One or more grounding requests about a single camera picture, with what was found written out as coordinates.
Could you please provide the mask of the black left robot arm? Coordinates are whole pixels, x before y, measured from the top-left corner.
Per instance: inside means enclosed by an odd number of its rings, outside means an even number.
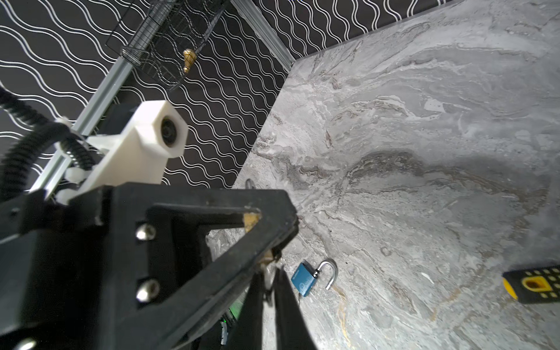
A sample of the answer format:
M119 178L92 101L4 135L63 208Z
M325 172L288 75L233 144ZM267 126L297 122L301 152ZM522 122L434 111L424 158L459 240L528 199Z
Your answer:
M314 348L285 270L265 284L298 233L286 192L162 185L188 136L165 101L90 137L99 163L6 90L1 107L34 128L1 162L1 348L202 349L242 293L227 349L262 347L268 302L277 348Z

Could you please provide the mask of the small brass padlock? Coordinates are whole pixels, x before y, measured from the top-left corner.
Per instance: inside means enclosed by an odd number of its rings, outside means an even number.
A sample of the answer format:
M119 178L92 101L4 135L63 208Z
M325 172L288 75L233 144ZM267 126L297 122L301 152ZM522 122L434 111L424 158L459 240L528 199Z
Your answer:
M262 214L257 212L243 213L243 225L246 237L258 254L258 267L266 272L269 265L277 261L274 249L267 245L265 236L261 233L258 223L262 219Z

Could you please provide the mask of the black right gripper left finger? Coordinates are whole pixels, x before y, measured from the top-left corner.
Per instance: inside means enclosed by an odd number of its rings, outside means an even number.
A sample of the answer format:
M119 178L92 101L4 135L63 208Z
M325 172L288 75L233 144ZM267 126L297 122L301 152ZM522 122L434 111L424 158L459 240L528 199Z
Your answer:
M225 349L261 350L265 281L262 272L253 277L238 322Z

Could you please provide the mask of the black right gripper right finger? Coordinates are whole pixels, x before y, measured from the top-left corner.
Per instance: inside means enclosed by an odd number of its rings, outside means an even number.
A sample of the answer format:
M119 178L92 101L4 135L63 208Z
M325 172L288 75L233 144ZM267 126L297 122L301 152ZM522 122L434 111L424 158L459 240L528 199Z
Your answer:
M316 349L284 268L277 268L272 287L277 349Z

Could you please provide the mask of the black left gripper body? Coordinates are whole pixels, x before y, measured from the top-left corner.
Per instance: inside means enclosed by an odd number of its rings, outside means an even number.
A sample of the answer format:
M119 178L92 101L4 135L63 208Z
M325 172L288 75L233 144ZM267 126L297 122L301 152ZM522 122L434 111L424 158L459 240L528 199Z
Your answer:
M103 186L68 206L1 202L1 348L151 349L147 254L135 231L153 187Z

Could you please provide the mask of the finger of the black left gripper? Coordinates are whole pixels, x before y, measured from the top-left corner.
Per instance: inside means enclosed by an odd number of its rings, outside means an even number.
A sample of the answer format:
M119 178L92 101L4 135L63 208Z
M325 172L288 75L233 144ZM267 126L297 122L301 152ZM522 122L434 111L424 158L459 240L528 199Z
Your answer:
M217 322L249 284L258 254L252 245L234 244L169 297L137 307L133 288L116 308L131 309L115 320L115 349L171 349L183 336L198 338Z
M156 209L193 215L202 225L241 227L243 213L261 213L258 228L267 245L286 245L298 233L296 209L284 190L192 189L179 194L172 188L166 188L157 193L147 207L147 216ZM238 244L251 245L251 242L244 235Z

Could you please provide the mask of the blue padlock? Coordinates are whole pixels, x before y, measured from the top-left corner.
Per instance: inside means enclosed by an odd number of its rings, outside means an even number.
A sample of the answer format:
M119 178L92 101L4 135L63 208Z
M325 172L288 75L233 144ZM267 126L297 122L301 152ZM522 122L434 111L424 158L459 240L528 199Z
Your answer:
M302 297L307 297L316 284L319 274L327 266L332 269L332 276L325 289L330 290L338 278L338 265L334 259L326 258L316 268L311 266L306 260L301 262L291 277L291 282L298 294Z

